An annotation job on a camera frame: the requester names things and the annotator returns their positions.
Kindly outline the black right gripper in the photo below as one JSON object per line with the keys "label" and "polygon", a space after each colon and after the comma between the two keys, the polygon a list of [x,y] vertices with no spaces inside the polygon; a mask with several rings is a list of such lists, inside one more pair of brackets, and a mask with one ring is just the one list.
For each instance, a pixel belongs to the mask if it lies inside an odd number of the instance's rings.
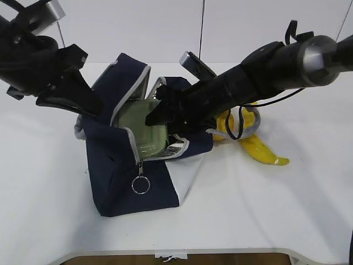
{"label": "black right gripper", "polygon": [[147,126],[166,125],[168,134],[195,138],[210,127],[207,120],[233,107],[249,103],[258,90],[240,66],[184,90],[163,85],[159,104],[146,116]]}

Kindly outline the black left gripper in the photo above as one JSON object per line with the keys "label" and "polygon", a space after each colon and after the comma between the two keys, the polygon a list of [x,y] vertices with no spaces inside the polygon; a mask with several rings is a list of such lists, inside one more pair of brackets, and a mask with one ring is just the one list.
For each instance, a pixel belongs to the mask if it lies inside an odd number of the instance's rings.
{"label": "black left gripper", "polygon": [[[6,40],[5,63],[11,67],[5,68],[5,82],[26,96],[37,95],[37,106],[96,116],[104,103],[79,71],[87,57],[76,44],[60,49],[48,36]],[[58,76],[59,88],[46,89]]]}

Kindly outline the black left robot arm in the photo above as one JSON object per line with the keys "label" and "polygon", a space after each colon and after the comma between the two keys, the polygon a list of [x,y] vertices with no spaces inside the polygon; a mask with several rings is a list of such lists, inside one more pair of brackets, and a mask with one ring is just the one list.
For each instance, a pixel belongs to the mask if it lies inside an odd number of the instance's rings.
{"label": "black left robot arm", "polygon": [[60,48],[42,34],[65,16],[60,3],[3,4],[18,13],[11,21],[1,18],[1,81],[9,85],[7,94],[16,100],[33,96],[40,107],[99,115],[103,101],[80,72],[88,54],[76,44]]}

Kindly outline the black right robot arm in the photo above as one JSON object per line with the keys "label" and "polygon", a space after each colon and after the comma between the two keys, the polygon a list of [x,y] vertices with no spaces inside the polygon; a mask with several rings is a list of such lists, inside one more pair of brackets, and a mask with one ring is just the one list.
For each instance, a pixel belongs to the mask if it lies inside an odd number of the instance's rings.
{"label": "black right robot arm", "polygon": [[278,101],[285,90],[298,93],[331,84],[342,72],[352,71],[352,37],[341,41],[308,31],[297,34],[291,21],[285,41],[268,43],[240,64],[217,75],[192,52],[181,65],[197,83],[181,90],[164,84],[157,88],[157,107],[147,116],[148,126],[165,124],[173,133],[215,129],[215,117],[234,107],[250,107],[262,100]]}

